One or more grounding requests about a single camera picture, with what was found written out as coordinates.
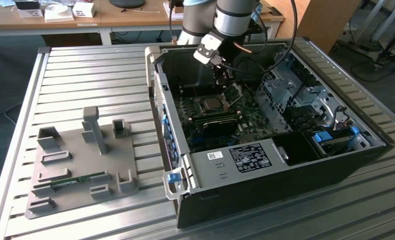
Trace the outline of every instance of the black cable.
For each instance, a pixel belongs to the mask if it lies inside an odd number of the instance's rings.
[[[126,31],[124,34],[118,33],[118,32],[114,32],[114,34],[118,34],[121,36],[126,35],[129,32]]]
[[[174,0],[170,0],[169,1],[169,31],[170,31],[172,41],[177,39],[177,36],[174,36],[173,30],[172,30],[172,11],[173,11],[173,6],[174,6]]]
[[[353,34],[352,34],[352,18],[348,19],[348,32],[349,32],[352,44],[356,44]]]
[[[142,31],[138,32],[138,35],[137,35],[134,41],[132,41],[132,42],[128,42],[122,37],[120,37],[120,36],[118,36],[118,35],[121,35],[120,33],[113,32],[113,34],[114,34],[114,36],[116,36],[120,40],[122,40],[126,44],[134,44],[134,43],[137,42],[137,40],[140,39],[140,36],[141,36],[141,34],[142,34]]]
[[[267,47],[267,42],[268,42],[268,40],[269,40],[269,36],[268,36],[268,34],[267,34],[267,29],[265,29],[265,25],[264,25],[264,22],[263,22],[263,19],[261,19],[260,14],[257,13],[257,11],[256,11],[253,8],[252,8],[252,12],[253,12],[253,13],[256,14],[256,16],[257,16],[257,20],[259,20],[259,23],[260,23],[260,25],[261,25],[261,26],[259,26],[259,27],[261,28],[261,30],[263,30],[263,32],[264,32],[264,45],[263,45],[263,47],[261,47],[260,50],[252,51],[252,54],[257,54],[257,53],[263,52],[263,50],[265,49],[265,47]]]
[[[351,68],[349,68],[349,72],[351,72],[351,74],[352,74],[357,79],[360,79],[361,81],[368,82],[368,83],[375,83],[375,82],[381,81],[384,78],[387,78],[387,77],[388,77],[389,75],[392,75],[393,73],[391,72],[391,73],[388,73],[388,74],[380,76],[379,78],[376,78],[376,79],[373,79],[373,80],[369,80],[369,79],[363,78],[361,76],[359,76],[359,75],[356,74],[356,72],[355,72],[355,68],[356,68],[357,66],[361,66],[361,65],[364,65],[364,64],[368,64],[368,63],[371,63],[371,62],[372,62],[372,58],[368,57],[368,60],[367,60],[367,61],[360,62],[360,63],[355,64],[353,66],[351,66]]]
[[[297,97],[297,95],[299,95],[299,93],[301,92],[301,90],[303,90],[304,87],[305,87],[305,84],[303,83],[303,84],[299,86],[299,88],[297,88],[296,92],[293,93],[292,97],[291,97],[289,100],[287,101],[287,104],[285,104],[287,106],[292,104],[293,99],[296,99],[296,97]]]
[[[134,41],[132,42],[133,44],[137,42],[137,40],[140,39],[140,37],[141,37],[141,34],[142,34],[142,31],[140,31],[138,32],[138,35],[137,35],[137,37],[136,37],[136,39],[134,39]]]
[[[224,65],[224,67],[232,71],[236,71],[239,73],[243,73],[243,74],[248,74],[248,75],[261,75],[261,74],[265,74],[268,73],[281,62],[283,60],[285,59],[288,53],[291,52],[291,49],[292,49],[292,46],[293,46],[293,42],[295,42],[295,39],[296,39],[296,34],[297,34],[297,7],[296,7],[296,2],[295,0],[291,0],[291,6],[292,6],[292,12],[293,12],[293,32],[292,32],[292,39],[291,39],[291,43],[289,43],[289,46],[284,52],[284,55],[281,56],[281,58],[277,60],[277,62],[275,62],[273,65],[271,65],[268,67],[268,69],[265,69],[264,71],[261,72],[245,72],[245,71],[241,71],[228,65]]]
[[[251,57],[248,57],[248,56],[245,56],[245,57],[243,57],[243,59],[241,59],[241,61],[236,64],[236,68],[239,67],[239,65],[241,64],[241,63],[244,63],[245,61],[244,60],[248,60],[248,61],[251,61],[257,67],[259,67],[259,69],[261,69],[261,71],[264,71],[265,69],[264,69],[264,67],[257,63],[257,61],[255,61]]]
[[[381,23],[385,21],[385,19],[387,19],[388,17],[389,17],[389,15],[387,15],[387,16],[383,18],[383,20],[381,20],[381,21],[379,21],[379,23],[377,23],[377,25],[376,25],[376,27],[375,27],[373,31],[371,32],[371,35],[369,35],[369,40],[372,40],[372,35],[373,35],[373,33],[377,31],[377,29],[379,29],[379,27],[380,27]]]

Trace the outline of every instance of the wire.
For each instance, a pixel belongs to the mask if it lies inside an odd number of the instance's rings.
[[[356,44],[353,34],[352,34],[352,18],[348,19],[348,32],[349,32],[352,44]]]
[[[121,35],[120,33],[113,32],[113,34],[114,34],[114,36],[116,36],[120,40],[122,40],[125,43],[128,43],[128,44],[134,44],[134,43],[137,42],[137,40],[140,39],[140,36],[141,36],[141,34],[142,34],[142,31],[138,32],[138,35],[137,35],[137,37],[136,37],[136,39],[134,39],[133,42],[128,42],[121,36],[118,36],[118,35]]]
[[[267,42],[268,42],[268,40],[269,40],[269,36],[268,36],[268,34],[267,34],[267,29],[265,29],[264,21],[263,21],[263,19],[261,19],[260,14],[257,14],[257,11],[256,11],[253,8],[252,8],[252,12],[253,12],[253,13],[256,14],[256,16],[257,16],[259,23],[261,24],[260,28],[261,28],[261,30],[263,30],[263,32],[264,32],[264,45],[263,45],[263,47],[261,47],[260,50],[253,51],[253,54],[257,54],[257,53],[263,52],[263,50],[265,49],[265,47],[267,47]]]
[[[377,23],[377,25],[376,25],[373,31],[371,32],[369,40],[372,40],[372,36],[373,36],[373,34],[376,33],[376,31],[377,31],[377,29],[379,29],[381,23],[385,21],[385,19],[387,19],[388,17],[389,17],[389,15],[387,15],[387,16],[381,19],[381,21],[379,21],[379,23]]]
[[[249,49],[247,49],[244,46],[241,46],[237,42],[233,42],[232,44],[235,45],[236,48],[239,48],[241,51],[244,51],[247,54],[259,54],[260,52],[263,52],[263,50],[265,49],[267,47],[267,42],[269,40],[269,37],[268,37],[268,34],[267,34],[267,30],[265,30],[265,25],[264,25],[264,22],[263,22],[263,19],[257,13],[257,11],[252,8],[252,12],[255,13],[255,15],[257,16],[257,20],[259,20],[259,27],[261,28],[263,32],[264,32],[264,45],[263,47],[256,50],[256,51],[251,51]]]
[[[365,78],[363,78],[361,76],[359,76],[359,75],[356,74],[356,72],[355,72],[355,68],[356,68],[357,66],[361,66],[361,65],[364,65],[364,64],[371,63],[371,61],[372,61],[372,58],[368,58],[367,61],[355,64],[353,66],[351,66],[349,71],[351,71],[351,74],[352,74],[357,79],[360,79],[361,81],[368,82],[368,83],[375,83],[375,82],[381,81],[384,78],[387,78],[387,77],[388,77],[389,75],[392,75],[393,73],[388,73],[388,74],[380,76],[379,78],[376,78],[376,79],[373,79],[373,80],[365,79]]]
[[[10,107],[8,107],[5,110],[0,111],[0,114],[2,114],[5,116],[5,118],[13,123],[13,125],[16,125],[16,121],[8,116],[8,112],[18,105],[21,105],[22,102],[16,103],[14,105],[12,105]]]
[[[16,104],[12,105],[10,107],[8,107],[5,110],[0,111],[0,114],[2,114],[2,113],[5,113],[5,112],[10,111],[16,106],[18,106],[18,105],[21,105],[21,104],[22,104],[22,102],[16,103]]]
[[[13,119],[8,116],[6,112],[4,112],[2,115],[13,123],[13,125],[17,125],[16,121],[13,121]]]
[[[172,42],[176,43],[177,42],[177,36],[173,34],[173,30],[172,30],[172,11],[173,11],[173,5],[174,5],[174,2],[173,2],[173,0],[170,0],[170,2],[169,2],[169,31],[170,31]]]
[[[134,41],[133,41],[133,44],[134,44],[134,43],[137,42],[137,40],[140,39],[141,34],[142,34],[142,31],[138,32],[138,35],[137,35],[137,37],[136,37],[136,39],[134,39]]]
[[[118,33],[118,32],[114,32],[114,34],[118,34],[121,36],[126,35],[129,32],[126,31],[124,34]]]
[[[265,73],[268,73],[281,62],[283,62],[283,60],[285,59],[285,57],[287,57],[287,55],[288,55],[288,53],[291,52],[291,49],[292,49],[292,47],[293,47],[293,42],[295,42],[295,39],[296,39],[296,34],[297,34],[297,22],[299,22],[299,20],[297,20],[297,7],[296,7],[296,2],[295,2],[295,0],[291,0],[291,6],[292,6],[292,12],[293,12],[293,32],[292,32],[292,39],[291,39],[291,43],[289,43],[289,46],[288,46],[288,48],[287,48],[287,50],[285,50],[285,52],[284,52],[284,55],[281,56],[281,58],[277,60],[277,62],[275,62],[275,64],[273,65],[271,65],[269,67],[268,67],[268,69],[265,69],[264,71],[261,71],[261,72],[245,72],[245,71],[241,71],[241,70],[239,70],[239,69],[236,69],[236,68],[233,68],[233,67],[231,67],[231,66],[228,66],[228,65],[224,65],[224,67],[227,68],[227,69],[229,69],[229,70],[232,70],[232,71],[236,71],[236,72],[239,72],[239,73],[243,73],[243,74],[248,74],[248,75],[261,75],[261,74],[265,74]]]

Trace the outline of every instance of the green circuit board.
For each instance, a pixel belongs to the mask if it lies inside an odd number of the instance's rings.
[[[267,139],[273,134],[255,92],[244,85],[233,83],[220,94],[180,97],[174,106],[192,153]]]

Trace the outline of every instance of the aluminum table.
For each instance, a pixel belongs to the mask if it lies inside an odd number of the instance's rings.
[[[301,38],[296,46],[395,140],[395,115]],[[395,149],[341,183],[189,228],[176,228],[145,81],[148,44],[42,48],[0,177],[1,239],[395,239]],[[81,108],[100,124],[130,123],[138,193],[36,219],[24,217],[38,128],[81,128]]]

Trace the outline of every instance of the blue latch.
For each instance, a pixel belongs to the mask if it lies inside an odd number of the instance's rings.
[[[359,128],[355,126],[352,126],[349,130],[351,130],[352,134],[355,134],[355,135],[360,132]]]
[[[313,137],[315,137],[317,143],[332,139],[332,136],[329,135],[329,133],[327,131],[317,132]]]
[[[181,181],[181,173],[169,173],[168,174],[168,184],[173,184]]]

